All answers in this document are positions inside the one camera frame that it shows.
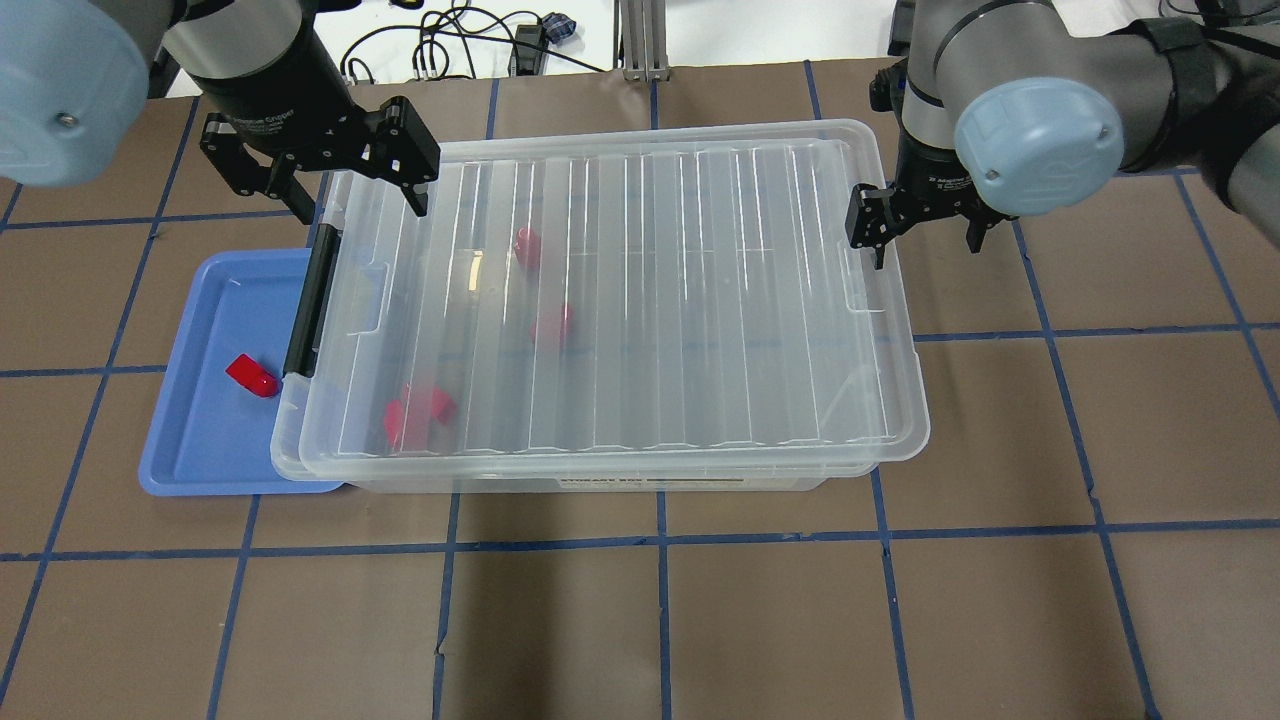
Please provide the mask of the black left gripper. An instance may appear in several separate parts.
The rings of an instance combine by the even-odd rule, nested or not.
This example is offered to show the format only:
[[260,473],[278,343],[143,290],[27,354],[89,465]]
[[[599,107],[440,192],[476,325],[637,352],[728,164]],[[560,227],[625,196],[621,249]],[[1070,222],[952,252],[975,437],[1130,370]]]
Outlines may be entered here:
[[[298,170],[349,170],[396,186],[412,214],[428,215],[442,149],[408,99],[392,97],[376,110],[353,105],[317,129],[305,128],[300,114],[288,111],[265,129],[251,133],[225,114],[207,114],[200,147],[234,191],[264,193],[311,225],[315,199],[297,179]],[[273,165],[260,165],[250,149]]]

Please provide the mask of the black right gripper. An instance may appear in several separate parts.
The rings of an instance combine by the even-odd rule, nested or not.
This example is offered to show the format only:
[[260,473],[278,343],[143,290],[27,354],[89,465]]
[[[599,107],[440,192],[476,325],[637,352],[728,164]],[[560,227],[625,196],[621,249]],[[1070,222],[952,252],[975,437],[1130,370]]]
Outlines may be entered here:
[[873,268],[878,272],[893,240],[919,224],[952,217],[966,220],[965,242],[970,254],[980,252],[991,229],[1016,219],[995,210],[979,196],[954,150],[901,140],[891,182],[883,187],[852,187],[846,236],[851,249],[873,252]]

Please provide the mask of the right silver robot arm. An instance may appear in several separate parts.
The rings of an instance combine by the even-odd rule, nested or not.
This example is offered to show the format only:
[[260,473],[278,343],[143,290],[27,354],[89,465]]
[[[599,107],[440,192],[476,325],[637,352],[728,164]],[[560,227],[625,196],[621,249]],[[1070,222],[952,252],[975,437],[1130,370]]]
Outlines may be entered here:
[[1277,24],[1139,18],[1070,33],[1051,1],[914,1],[902,58],[870,82],[899,124],[895,177],[858,184],[847,243],[882,265],[911,228],[1076,205],[1115,176],[1193,167],[1277,241]]

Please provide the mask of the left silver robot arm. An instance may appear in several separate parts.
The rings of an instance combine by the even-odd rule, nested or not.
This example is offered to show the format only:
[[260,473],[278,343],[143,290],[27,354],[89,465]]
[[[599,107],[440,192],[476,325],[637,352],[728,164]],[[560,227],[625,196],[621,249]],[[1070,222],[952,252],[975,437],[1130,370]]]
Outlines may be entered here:
[[3,177],[33,187],[90,182],[150,99],[184,72],[212,104],[198,145],[242,196],[315,201],[301,172],[349,170],[397,187],[417,217],[442,150],[411,101],[351,96],[320,40],[319,14],[349,1],[5,1],[1,5]]

